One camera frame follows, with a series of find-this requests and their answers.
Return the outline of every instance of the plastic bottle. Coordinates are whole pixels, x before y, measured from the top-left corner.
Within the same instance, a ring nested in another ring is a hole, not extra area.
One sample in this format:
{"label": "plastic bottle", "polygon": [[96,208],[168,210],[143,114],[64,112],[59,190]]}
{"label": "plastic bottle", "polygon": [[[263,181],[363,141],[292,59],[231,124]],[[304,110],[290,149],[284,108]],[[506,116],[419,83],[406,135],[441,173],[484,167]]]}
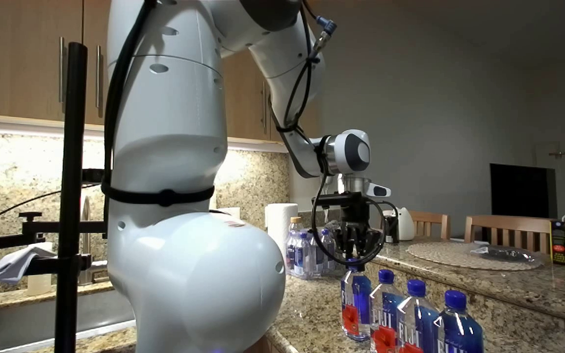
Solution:
{"label": "plastic bottle", "polygon": [[372,300],[372,351],[396,353],[398,349],[398,304],[402,296],[394,288],[394,273],[378,271],[378,285],[370,292]]}
{"label": "plastic bottle", "polygon": [[408,296],[398,304],[398,334],[404,353],[435,353],[439,314],[425,302],[425,283],[410,279]]}
{"label": "plastic bottle", "polygon": [[[333,239],[333,232],[323,226],[319,228],[319,239],[321,245],[333,253],[335,251],[335,239]],[[319,247],[316,247],[316,263],[317,263],[317,273],[319,277],[333,277],[335,275],[335,261],[331,261]]]}
{"label": "plastic bottle", "polygon": [[341,281],[341,330],[353,341],[370,337],[370,281],[349,267]]}
{"label": "plastic bottle", "polygon": [[306,279],[302,232],[302,220],[298,216],[292,216],[288,222],[286,269],[288,275],[298,279]]}
{"label": "plastic bottle", "polygon": [[317,243],[314,241],[314,235],[312,235],[310,230],[300,234],[300,245],[304,249],[302,267],[304,267],[306,279],[319,279],[319,273],[317,273]]}
{"label": "plastic bottle", "polygon": [[467,314],[467,296],[459,290],[443,292],[445,308],[437,320],[437,351],[482,353],[482,328]]}

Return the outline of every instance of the television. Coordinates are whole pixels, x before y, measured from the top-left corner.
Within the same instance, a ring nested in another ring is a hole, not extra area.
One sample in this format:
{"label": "television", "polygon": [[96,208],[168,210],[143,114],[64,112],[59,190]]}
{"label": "television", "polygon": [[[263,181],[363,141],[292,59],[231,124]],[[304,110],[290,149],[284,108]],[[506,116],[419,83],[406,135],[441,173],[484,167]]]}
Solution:
{"label": "television", "polygon": [[557,218],[555,169],[490,163],[492,214]]}

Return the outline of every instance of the wooden cabinet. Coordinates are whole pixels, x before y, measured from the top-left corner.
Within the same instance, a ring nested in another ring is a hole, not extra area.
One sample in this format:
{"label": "wooden cabinet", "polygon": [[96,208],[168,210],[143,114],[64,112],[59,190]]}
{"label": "wooden cabinet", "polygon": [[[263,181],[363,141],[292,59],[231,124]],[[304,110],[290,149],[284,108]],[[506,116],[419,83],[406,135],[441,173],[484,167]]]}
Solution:
{"label": "wooden cabinet", "polygon": [[[227,135],[241,139],[280,141],[272,112],[268,110],[268,86],[249,51],[221,61],[225,90]],[[319,135],[319,104],[312,102],[300,118],[308,135]]]}
{"label": "wooden cabinet", "polygon": [[66,41],[80,41],[78,0],[0,0],[0,116],[60,120]]}
{"label": "wooden cabinet", "polygon": [[86,69],[86,124],[104,124],[108,73],[106,73],[106,39],[108,39],[110,0],[84,0],[82,43],[88,47]]}
{"label": "wooden cabinet", "polygon": [[[0,0],[0,116],[62,120],[66,43],[88,47],[86,124],[104,124],[110,0]],[[223,59],[229,137],[280,141],[268,88],[249,51]],[[300,126],[319,134],[317,104]]]}

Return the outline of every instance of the black metal stand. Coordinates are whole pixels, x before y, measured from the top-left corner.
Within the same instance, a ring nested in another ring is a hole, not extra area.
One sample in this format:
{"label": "black metal stand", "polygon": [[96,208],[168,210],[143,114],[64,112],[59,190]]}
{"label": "black metal stand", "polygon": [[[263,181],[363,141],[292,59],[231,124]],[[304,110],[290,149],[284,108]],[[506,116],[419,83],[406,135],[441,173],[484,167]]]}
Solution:
{"label": "black metal stand", "polygon": [[60,188],[60,235],[59,271],[55,298],[55,351],[74,351],[76,308],[78,308],[78,226],[82,188],[82,145],[84,145],[84,102],[86,102],[86,47],[68,43],[66,100],[64,100],[64,147]]}
{"label": "black metal stand", "polygon": [[82,145],[84,145],[84,100],[86,100],[86,47],[68,43],[60,181],[60,220],[33,222],[39,212],[25,212],[21,235],[2,235],[0,249],[45,241],[41,234],[59,234],[57,259],[33,259],[25,275],[57,275],[55,298],[55,353],[72,353],[76,337],[78,273],[90,267],[88,255],[78,255],[80,234],[104,234],[104,222],[80,224],[82,192]]}

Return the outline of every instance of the blue bottle cap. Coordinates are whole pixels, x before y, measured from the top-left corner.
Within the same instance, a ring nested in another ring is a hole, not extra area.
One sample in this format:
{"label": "blue bottle cap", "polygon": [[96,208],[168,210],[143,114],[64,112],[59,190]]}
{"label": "blue bottle cap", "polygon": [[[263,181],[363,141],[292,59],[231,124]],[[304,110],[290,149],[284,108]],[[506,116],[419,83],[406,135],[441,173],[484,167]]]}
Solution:
{"label": "blue bottle cap", "polygon": [[388,271],[388,269],[380,269],[380,271],[378,271],[378,283],[394,285],[394,273]]}
{"label": "blue bottle cap", "polygon": [[410,296],[423,298],[425,296],[425,283],[421,279],[410,279],[406,283],[406,290]]}
{"label": "blue bottle cap", "polygon": [[455,312],[465,312],[467,308],[467,298],[465,298],[465,292],[461,290],[445,290],[443,302],[449,310],[455,310]]}

